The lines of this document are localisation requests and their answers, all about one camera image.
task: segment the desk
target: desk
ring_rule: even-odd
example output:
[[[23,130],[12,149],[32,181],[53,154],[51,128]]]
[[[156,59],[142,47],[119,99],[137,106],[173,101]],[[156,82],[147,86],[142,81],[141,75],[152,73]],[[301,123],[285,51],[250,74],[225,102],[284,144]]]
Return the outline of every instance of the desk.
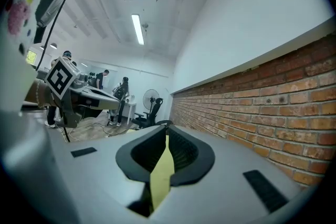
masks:
[[[130,118],[134,118],[135,108],[137,107],[137,103],[127,103],[125,102],[125,105],[128,105],[130,107],[128,111],[128,118],[127,118],[127,125],[130,123]]]

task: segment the fluorescent light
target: fluorescent light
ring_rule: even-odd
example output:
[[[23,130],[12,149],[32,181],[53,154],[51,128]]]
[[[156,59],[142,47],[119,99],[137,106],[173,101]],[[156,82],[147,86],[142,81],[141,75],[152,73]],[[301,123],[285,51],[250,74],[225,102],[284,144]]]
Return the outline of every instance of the fluorescent light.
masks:
[[[51,48],[57,50],[57,44],[56,43],[51,43],[50,46],[51,46]]]
[[[132,14],[132,20],[135,28],[136,37],[140,45],[145,45],[142,36],[142,29],[140,25],[140,16],[138,14]]]

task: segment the office chair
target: office chair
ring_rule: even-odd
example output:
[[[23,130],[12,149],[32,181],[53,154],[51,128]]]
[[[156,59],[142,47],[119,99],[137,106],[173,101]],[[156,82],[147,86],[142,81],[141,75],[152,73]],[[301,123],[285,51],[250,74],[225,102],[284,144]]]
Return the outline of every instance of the office chair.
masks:
[[[159,111],[162,103],[163,103],[163,99],[162,98],[157,98],[151,113],[149,114],[148,112],[144,112],[146,114],[146,119],[143,118],[144,115],[135,113],[135,115],[137,115],[138,117],[136,119],[133,119],[132,122],[137,124],[139,126],[139,128],[147,128],[147,127],[150,127],[150,126],[154,126],[155,125],[156,114]]]

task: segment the ceiling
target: ceiling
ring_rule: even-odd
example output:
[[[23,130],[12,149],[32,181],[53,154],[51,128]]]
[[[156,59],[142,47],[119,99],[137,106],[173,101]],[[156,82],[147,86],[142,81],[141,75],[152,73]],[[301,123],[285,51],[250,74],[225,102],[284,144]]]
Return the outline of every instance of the ceiling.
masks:
[[[85,52],[137,48],[176,58],[206,0],[67,0],[49,44]],[[139,14],[145,45],[138,44],[131,14]],[[90,60],[90,56],[81,54]]]

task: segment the window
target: window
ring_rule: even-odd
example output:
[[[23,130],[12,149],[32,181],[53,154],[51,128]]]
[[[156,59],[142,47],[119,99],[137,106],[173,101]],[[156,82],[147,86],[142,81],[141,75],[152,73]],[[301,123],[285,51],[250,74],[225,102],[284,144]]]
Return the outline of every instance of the window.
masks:
[[[34,53],[33,51],[29,50],[28,54],[27,54],[27,58],[26,58],[27,63],[30,64],[30,65],[34,65],[36,56],[37,56],[36,53]]]

